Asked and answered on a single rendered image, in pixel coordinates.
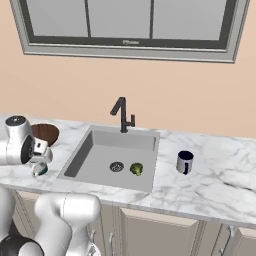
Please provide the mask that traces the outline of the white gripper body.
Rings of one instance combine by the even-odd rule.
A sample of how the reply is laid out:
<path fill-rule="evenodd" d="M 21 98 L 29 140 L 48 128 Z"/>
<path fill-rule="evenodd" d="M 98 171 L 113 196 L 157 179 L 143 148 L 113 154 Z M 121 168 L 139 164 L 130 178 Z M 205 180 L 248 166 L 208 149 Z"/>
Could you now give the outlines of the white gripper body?
<path fill-rule="evenodd" d="M 50 163 L 53 160 L 52 150 L 47 147 L 44 150 L 36 149 L 33 153 L 32 158 L 30 159 L 30 163 L 44 162 Z"/>

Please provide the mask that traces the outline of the brown wooden bowl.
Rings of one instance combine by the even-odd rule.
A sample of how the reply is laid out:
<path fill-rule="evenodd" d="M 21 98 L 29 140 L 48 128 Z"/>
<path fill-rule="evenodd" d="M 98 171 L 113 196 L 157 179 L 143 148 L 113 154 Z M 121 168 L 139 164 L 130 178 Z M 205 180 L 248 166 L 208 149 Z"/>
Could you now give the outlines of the brown wooden bowl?
<path fill-rule="evenodd" d="M 52 124 L 34 124 L 31 126 L 33 135 L 41 140 L 47 141 L 51 147 L 59 137 L 59 129 Z"/>

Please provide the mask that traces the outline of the grey sink basin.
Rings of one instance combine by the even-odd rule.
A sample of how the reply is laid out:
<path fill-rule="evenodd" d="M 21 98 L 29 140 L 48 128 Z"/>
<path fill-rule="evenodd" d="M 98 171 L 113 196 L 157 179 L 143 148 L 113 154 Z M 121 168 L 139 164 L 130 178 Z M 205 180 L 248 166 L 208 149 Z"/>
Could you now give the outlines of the grey sink basin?
<path fill-rule="evenodd" d="M 160 133 L 91 125 L 58 175 L 59 179 L 139 190 L 150 193 L 156 169 Z M 121 172 L 112 172 L 113 162 L 122 162 Z M 140 176 L 130 171 L 141 163 Z"/>

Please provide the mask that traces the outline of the metal sink drain strainer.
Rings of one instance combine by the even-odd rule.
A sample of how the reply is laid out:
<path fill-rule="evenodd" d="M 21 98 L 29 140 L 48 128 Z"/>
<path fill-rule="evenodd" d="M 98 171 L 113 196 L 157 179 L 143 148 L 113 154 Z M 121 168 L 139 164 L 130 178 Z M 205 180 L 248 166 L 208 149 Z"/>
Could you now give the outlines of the metal sink drain strainer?
<path fill-rule="evenodd" d="M 121 172 L 124 169 L 124 164 L 122 162 L 113 162 L 109 168 L 112 172 Z"/>

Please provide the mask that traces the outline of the black sink tap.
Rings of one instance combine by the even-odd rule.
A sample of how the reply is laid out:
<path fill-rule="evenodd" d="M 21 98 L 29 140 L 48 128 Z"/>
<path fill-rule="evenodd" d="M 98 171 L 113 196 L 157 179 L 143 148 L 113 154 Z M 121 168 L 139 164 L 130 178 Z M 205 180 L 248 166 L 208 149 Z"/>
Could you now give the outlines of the black sink tap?
<path fill-rule="evenodd" d="M 113 106 L 112 110 L 110 111 L 110 114 L 115 116 L 118 111 L 121 111 L 121 133 L 127 133 L 128 127 L 134 127 L 135 126 L 135 115 L 131 115 L 131 120 L 127 121 L 126 116 L 126 98 L 125 97 L 119 97 L 116 101 L 115 105 Z"/>

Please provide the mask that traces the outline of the white and teal mug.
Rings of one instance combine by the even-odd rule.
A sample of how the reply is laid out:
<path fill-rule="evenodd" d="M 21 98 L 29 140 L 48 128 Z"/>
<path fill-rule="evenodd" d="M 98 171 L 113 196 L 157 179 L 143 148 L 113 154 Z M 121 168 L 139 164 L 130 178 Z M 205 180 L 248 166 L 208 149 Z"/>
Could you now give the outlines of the white and teal mug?
<path fill-rule="evenodd" d="M 34 177 L 42 176 L 48 171 L 48 166 L 44 162 L 34 163 L 32 165 L 32 175 Z"/>

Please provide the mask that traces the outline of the beige cupboard door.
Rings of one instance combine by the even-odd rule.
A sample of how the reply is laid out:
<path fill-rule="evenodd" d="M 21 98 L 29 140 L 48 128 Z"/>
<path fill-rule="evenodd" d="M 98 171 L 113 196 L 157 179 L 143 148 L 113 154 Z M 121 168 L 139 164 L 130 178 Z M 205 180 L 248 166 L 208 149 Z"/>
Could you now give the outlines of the beige cupboard door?
<path fill-rule="evenodd" d="M 39 195 L 31 192 L 12 191 L 16 206 L 13 220 L 18 231 L 26 237 L 33 238 L 39 227 L 39 221 L 34 213 L 35 202 Z"/>
<path fill-rule="evenodd" d="M 108 237 L 110 232 L 114 233 L 114 217 L 110 205 L 101 205 L 100 216 L 89 225 L 88 232 L 93 237 L 101 256 L 109 256 Z"/>
<path fill-rule="evenodd" d="M 120 256 L 194 256 L 200 221 L 118 207 Z"/>
<path fill-rule="evenodd" d="M 201 252 L 197 256 L 220 256 L 222 233 L 227 224 L 208 222 L 203 231 Z M 256 224 L 245 227 L 234 224 L 236 228 L 234 240 L 228 251 L 228 256 L 256 256 Z"/>

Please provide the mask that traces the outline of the green broccoli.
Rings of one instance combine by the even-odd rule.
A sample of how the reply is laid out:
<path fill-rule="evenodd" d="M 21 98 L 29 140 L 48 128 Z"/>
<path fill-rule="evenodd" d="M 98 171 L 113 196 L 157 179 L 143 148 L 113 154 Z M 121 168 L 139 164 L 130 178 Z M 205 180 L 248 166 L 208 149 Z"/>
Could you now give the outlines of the green broccoli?
<path fill-rule="evenodd" d="M 130 171 L 136 175 L 136 176 L 140 176 L 143 172 L 143 165 L 141 163 L 133 163 L 131 166 L 130 166 Z"/>

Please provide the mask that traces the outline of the white mug dark blue inside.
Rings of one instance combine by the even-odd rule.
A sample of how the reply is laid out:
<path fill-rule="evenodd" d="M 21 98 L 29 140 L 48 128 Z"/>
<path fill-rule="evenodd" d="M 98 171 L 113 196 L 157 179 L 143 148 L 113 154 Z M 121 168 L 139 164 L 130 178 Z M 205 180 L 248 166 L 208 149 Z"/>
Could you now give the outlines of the white mug dark blue inside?
<path fill-rule="evenodd" d="M 191 172 L 194 155 L 190 151 L 182 150 L 178 153 L 176 170 L 187 175 Z"/>

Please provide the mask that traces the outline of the grey framed window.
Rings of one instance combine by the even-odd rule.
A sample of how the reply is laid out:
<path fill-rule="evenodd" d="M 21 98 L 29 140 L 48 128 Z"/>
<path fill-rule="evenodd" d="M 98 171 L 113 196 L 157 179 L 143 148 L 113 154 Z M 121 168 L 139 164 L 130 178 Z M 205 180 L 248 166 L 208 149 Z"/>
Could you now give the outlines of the grey framed window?
<path fill-rule="evenodd" d="M 233 63 L 250 0 L 10 0 L 25 54 Z"/>

